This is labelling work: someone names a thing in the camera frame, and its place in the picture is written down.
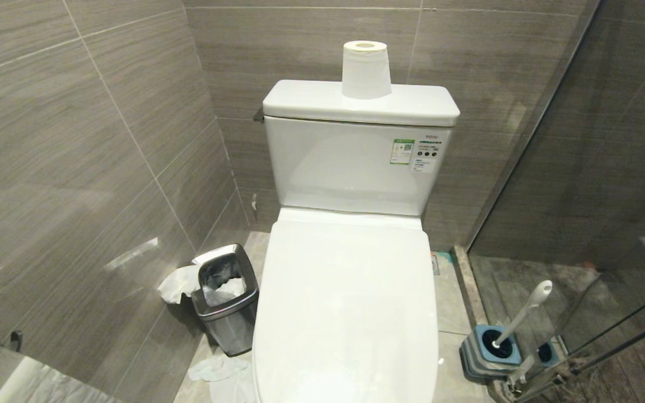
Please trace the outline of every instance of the toilet seat lid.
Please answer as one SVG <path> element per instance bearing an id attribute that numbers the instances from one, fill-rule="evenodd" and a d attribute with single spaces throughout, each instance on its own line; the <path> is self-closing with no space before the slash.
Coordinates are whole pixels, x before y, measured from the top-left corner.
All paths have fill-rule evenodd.
<path id="1" fill-rule="evenodd" d="M 262 403 L 428 403 L 437 309 L 420 229 L 277 222 L 254 334 Z"/>

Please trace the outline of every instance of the trash can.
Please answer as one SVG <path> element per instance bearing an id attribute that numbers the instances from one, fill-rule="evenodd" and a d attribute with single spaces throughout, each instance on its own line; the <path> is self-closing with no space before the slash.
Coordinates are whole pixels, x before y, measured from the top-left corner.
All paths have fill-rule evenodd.
<path id="1" fill-rule="evenodd" d="M 196 261 L 202 266 L 198 275 L 200 290 L 190 296 L 195 313 L 228 357 L 249 352 L 259 291 L 248 255 L 241 245 L 233 244 L 200 255 Z M 205 300 L 204 287 L 217 290 L 231 278 L 243 278 L 242 295 L 220 304 Z"/>

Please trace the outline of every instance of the toilet tank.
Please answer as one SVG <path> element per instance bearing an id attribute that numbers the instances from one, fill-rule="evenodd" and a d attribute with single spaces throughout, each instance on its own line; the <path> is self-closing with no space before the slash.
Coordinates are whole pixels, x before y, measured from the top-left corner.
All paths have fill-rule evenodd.
<path id="1" fill-rule="evenodd" d="M 444 87 L 357 100 L 340 82 L 284 79 L 263 101 L 283 206 L 422 214 L 459 117 Z"/>

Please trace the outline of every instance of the white toilet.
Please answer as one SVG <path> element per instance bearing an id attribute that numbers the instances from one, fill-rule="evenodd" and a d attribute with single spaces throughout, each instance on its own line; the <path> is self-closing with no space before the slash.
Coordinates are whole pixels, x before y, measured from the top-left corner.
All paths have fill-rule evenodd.
<path id="1" fill-rule="evenodd" d="M 428 403 L 437 309 L 420 215 L 459 110 L 443 87 L 375 100 L 282 80 L 263 102 L 282 209 L 253 339 L 260 403 Z"/>

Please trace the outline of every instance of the toilet paper roll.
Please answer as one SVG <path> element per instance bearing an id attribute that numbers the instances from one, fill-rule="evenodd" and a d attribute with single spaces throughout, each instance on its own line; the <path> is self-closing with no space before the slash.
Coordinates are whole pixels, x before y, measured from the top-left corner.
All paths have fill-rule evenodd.
<path id="1" fill-rule="evenodd" d="M 343 95 L 371 100 L 392 94 L 387 45 L 349 41 L 343 46 Z"/>

